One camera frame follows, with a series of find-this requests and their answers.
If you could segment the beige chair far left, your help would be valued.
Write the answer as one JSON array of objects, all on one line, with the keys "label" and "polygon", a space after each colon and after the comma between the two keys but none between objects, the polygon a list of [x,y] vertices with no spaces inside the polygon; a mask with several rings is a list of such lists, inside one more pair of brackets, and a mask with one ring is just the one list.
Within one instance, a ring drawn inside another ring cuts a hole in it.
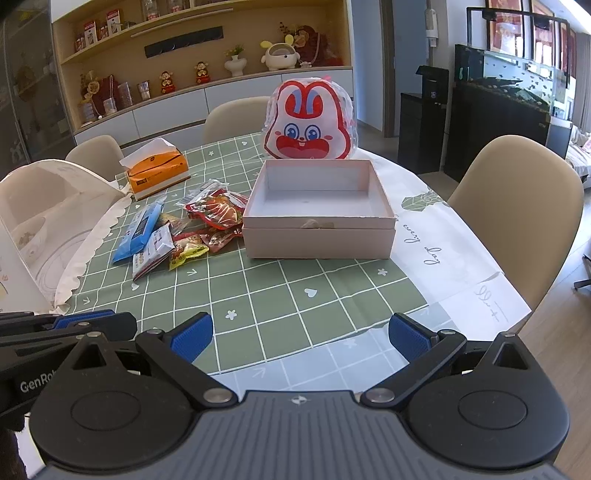
[{"label": "beige chair far left", "polygon": [[100,135],[77,145],[66,155],[65,160],[112,181],[124,171],[120,164],[123,158],[123,152],[115,139],[109,135]]}]

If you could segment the white vase with flowers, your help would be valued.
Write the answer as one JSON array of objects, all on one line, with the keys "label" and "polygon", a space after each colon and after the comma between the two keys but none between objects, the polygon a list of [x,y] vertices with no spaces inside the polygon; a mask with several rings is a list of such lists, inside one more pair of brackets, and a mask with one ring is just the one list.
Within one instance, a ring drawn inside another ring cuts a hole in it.
[{"label": "white vase with flowers", "polygon": [[225,52],[225,56],[228,59],[224,62],[224,69],[228,70],[232,78],[242,77],[243,75],[243,71],[247,65],[247,60],[240,56],[243,51],[245,51],[245,47],[242,44],[236,44]]}]

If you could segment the red chicken snack pouch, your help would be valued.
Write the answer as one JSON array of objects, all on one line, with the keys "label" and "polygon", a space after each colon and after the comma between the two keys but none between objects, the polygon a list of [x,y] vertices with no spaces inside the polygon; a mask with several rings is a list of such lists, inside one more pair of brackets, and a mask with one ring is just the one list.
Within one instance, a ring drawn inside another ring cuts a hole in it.
[{"label": "red chicken snack pouch", "polygon": [[219,188],[200,195],[184,206],[190,218],[198,218],[217,230],[228,230],[242,224],[247,198],[245,195]]}]

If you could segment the red white bunny bag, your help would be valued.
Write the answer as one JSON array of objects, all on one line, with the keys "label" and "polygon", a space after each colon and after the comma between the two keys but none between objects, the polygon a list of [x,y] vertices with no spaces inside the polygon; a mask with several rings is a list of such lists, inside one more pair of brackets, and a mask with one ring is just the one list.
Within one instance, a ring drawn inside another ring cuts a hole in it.
[{"label": "red white bunny bag", "polygon": [[288,79],[273,91],[263,125],[263,150],[276,159],[346,159],[359,144],[353,100],[341,85],[318,77]]}]

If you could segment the red figurine right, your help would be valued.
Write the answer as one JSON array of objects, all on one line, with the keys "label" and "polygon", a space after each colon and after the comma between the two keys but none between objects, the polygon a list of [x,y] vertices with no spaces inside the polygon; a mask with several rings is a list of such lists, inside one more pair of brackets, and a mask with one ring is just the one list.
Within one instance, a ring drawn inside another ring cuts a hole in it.
[{"label": "red figurine right", "polygon": [[194,66],[195,70],[195,83],[197,85],[203,85],[211,82],[211,74],[208,72],[208,64],[204,61],[198,62]]}]

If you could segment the red figurine left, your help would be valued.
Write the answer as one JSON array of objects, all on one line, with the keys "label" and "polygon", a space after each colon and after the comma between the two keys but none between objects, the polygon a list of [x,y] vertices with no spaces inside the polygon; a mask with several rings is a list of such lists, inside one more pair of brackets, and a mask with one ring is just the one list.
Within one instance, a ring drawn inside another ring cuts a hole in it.
[{"label": "red figurine left", "polygon": [[173,75],[168,71],[163,71],[160,76],[160,92],[162,95],[167,95],[176,91],[173,80]]}]

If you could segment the black water dispenser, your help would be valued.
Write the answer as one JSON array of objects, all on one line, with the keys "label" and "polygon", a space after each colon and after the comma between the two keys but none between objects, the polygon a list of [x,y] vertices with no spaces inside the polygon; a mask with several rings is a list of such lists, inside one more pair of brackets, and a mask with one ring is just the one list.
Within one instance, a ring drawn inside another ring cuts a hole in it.
[{"label": "black water dispenser", "polygon": [[415,174],[440,170],[449,98],[449,70],[421,65],[422,90],[401,94],[398,163]]}]

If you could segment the beige chair right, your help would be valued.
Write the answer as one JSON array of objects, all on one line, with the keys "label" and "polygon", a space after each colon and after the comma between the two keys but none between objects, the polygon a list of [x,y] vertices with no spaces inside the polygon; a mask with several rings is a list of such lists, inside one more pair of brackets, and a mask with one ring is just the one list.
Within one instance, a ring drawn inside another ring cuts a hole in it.
[{"label": "beige chair right", "polygon": [[479,152],[448,204],[536,309],[581,221],[584,193],[574,169],[529,138],[501,136]]}]

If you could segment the orange tissue box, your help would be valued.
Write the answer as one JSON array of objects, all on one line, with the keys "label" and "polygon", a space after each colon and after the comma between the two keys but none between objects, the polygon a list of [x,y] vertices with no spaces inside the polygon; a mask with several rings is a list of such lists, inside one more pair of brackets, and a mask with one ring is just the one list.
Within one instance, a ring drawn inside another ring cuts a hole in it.
[{"label": "orange tissue box", "polygon": [[185,156],[175,145],[158,137],[119,161],[131,192],[142,200],[190,178]]}]

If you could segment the black fish tank cabinet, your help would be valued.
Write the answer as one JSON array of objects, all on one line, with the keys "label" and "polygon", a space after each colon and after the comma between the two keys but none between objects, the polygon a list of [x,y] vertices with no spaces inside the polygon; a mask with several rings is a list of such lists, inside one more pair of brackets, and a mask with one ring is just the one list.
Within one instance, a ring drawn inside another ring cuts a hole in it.
[{"label": "black fish tank cabinet", "polygon": [[518,135],[561,158],[573,128],[576,79],[531,60],[455,46],[445,173],[462,180],[492,140]]}]

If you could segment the beige chair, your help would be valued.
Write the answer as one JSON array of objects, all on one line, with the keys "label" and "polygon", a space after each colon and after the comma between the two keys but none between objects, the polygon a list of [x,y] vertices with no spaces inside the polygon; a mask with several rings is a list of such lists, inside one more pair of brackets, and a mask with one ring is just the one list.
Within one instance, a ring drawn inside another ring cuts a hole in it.
[{"label": "beige chair", "polygon": [[501,136],[479,152],[448,204],[536,309],[581,221],[584,193],[574,169],[529,138]]},{"label": "beige chair", "polygon": [[112,181],[124,171],[120,164],[123,158],[123,152],[115,139],[109,135],[100,135],[77,145],[66,155],[65,160]]},{"label": "beige chair", "polygon": [[204,123],[204,144],[259,133],[276,114],[276,102],[270,96],[231,100],[215,107]]}]

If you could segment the blue snack packet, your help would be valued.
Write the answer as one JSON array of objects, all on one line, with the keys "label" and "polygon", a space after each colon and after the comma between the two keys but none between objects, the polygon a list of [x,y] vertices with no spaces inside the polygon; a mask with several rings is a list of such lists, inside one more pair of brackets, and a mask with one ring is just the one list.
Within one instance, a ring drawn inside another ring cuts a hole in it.
[{"label": "blue snack packet", "polygon": [[160,198],[136,213],[115,249],[111,259],[113,264],[126,260],[143,250],[158,222],[163,205],[164,198]]}]

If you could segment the green checkered tablecloth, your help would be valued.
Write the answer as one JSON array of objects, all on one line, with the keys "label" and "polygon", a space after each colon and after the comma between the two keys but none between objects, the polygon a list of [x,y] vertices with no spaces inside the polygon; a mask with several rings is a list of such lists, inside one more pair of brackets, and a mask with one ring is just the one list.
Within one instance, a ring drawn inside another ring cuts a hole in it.
[{"label": "green checkered tablecloth", "polygon": [[197,365],[224,373],[286,357],[414,313],[427,302],[391,260],[253,260],[242,239],[139,280],[112,257],[128,225],[148,205],[132,202],[88,262],[66,305],[70,312],[126,311],[139,331],[170,330],[211,314],[213,339]]}]

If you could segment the small red snack pouch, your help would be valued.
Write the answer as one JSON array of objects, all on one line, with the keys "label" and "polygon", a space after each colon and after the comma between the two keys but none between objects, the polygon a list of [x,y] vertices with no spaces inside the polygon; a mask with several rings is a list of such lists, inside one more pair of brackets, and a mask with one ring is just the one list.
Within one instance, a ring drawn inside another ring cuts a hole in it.
[{"label": "small red snack pouch", "polygon": [[212,254],[221,251],[228,243],[235,238],[242,237],[242,225],[237,225],[225,230],[207,228],[197,233],[201,242]]}]

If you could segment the red figurine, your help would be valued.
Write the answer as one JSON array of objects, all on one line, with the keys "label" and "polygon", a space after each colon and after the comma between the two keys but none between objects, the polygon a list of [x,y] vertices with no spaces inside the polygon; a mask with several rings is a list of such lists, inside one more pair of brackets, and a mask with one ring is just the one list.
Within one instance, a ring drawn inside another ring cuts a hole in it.
[{"label": "red figurine", "polygon": [[173,80],[173,75],[168,71],[163,71],[160,76],[160,92],[162,95],[167,95],[176,91]]},{"label": "red figurine", "polygon": [[194,66],[195,70],[195,83],[197,85],[203,85],[211,82],[211,74],[208,72],[208,64],[204,61],[198,62]]}]

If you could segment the black soundbar on shelf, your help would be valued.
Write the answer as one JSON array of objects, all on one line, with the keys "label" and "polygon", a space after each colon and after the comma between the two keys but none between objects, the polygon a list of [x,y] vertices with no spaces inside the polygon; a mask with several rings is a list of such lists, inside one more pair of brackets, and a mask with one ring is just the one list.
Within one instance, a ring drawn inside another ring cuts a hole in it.
[{"label": "black soundbar on shelf", "polygon": [[174,50],[187,48],[205,42],[221,40],[222,38],[223,28],[221,26],[195,30],[148,44],[144,47],[144,54],[146,58],[152,58]]}]

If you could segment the beige chair far middle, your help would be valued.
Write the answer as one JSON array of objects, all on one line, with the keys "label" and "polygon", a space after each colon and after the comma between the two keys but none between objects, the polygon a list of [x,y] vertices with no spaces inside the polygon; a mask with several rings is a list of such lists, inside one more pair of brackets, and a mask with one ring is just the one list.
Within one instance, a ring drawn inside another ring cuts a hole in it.
[{"label": "beige chair far middle", "polygon": [[204,123],[204,144],[259,133],[276,114],[276,102],[270,96],[231,100],[215,107]]}]

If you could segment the red plush decoration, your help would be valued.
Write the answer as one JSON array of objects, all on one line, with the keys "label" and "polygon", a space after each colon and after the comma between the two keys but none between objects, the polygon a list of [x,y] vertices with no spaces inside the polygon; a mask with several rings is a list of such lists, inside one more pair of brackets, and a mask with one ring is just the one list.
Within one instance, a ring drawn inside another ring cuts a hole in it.
[{"label": "red plush decoration", "polygon": [[294,50],[300,54],[298,66],[301,68],[344,65],[342,58],[332,51],[327,36],[310,25],[287,26],[280,22],[280,32],[283,36],[294,37],[293,46]]}]

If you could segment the pink cardboard box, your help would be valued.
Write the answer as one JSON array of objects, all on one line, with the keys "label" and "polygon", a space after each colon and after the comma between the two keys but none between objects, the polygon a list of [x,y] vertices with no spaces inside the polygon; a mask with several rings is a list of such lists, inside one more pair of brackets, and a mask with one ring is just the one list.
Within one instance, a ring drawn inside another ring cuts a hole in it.
[{"label": "pink cardboard box", "polygon": [[369,160],[269,159],[242,217],[252,259],[388,259],[396,215]]}]

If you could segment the wooden wall shelf cabinet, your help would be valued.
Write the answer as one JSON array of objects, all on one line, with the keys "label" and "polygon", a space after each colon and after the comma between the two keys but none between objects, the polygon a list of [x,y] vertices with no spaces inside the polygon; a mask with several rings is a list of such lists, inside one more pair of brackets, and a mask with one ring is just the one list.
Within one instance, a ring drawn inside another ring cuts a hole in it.
[{"label": "wooden wall shelf cabinet", "polygon": [[[197,144],[211,111],[231,100],[267,96],[290,78],[331,78],[353,92],[353,26],[348,1],[165,1],[148,14],[142,1],[53,1],[51,26],[61,92],[74,139],[109,135],[126,152],[154,137],[181,148]],[[283,42],[280,22],[325,34],[342,66],[270,71],[260,62],[263,40]],[[221,40],[146,58],[144,47],[195,30],[221,26]],[[242,77],[224,69],[225,52],[245,47]],[[208,64],[211,82],[197,85],[194,66]],[[173,75],[176,91],[160,92]]]}]

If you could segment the white red snack packet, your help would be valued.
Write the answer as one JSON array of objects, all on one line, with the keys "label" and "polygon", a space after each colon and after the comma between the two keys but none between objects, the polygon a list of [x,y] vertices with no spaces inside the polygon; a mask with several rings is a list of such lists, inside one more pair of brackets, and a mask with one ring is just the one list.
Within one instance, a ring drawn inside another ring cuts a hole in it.
[{"label": "white red snack packet", "polygon": [[168,223],[159,227],[150,235],[145,247],[132,256],[132,279],[137,281],[160,263],[162,263],[174,249],[174,242]]}]

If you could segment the yellow red snack bag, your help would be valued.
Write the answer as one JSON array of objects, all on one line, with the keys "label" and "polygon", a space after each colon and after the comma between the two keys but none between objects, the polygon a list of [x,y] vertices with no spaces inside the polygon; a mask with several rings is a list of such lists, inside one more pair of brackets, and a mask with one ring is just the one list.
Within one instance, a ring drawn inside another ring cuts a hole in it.
[{"label": "yellow red snack bag", "polygon": [[198,234],[183,234],[173,238],[174,248],[168,257],[168,270],[176,270],[186,262],[204,256],[209,247]]}]

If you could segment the beige mesh food cover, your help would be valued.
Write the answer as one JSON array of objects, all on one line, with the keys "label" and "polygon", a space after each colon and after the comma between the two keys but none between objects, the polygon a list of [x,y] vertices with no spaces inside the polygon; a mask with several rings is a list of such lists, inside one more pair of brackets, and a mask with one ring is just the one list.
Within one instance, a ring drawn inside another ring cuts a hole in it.
[{"label": "beige mesh food cover", "polygon": [[20,167],[1,181],[1,311],[63,313],[131,196],[64,160]]}]

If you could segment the white ceramic bunny planter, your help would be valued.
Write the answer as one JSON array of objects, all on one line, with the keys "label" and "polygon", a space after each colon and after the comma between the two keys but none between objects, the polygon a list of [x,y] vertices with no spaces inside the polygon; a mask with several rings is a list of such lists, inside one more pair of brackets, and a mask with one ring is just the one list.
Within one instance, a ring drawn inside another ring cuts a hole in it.
[{"label": "white ceramic bunny planter", "polygon": [[301,55],[294,49],[294,36],[287,34],[283,42],[272,43],[267,40],[260,42],[264,53],[260,62],[270,71],[294,69]]}]

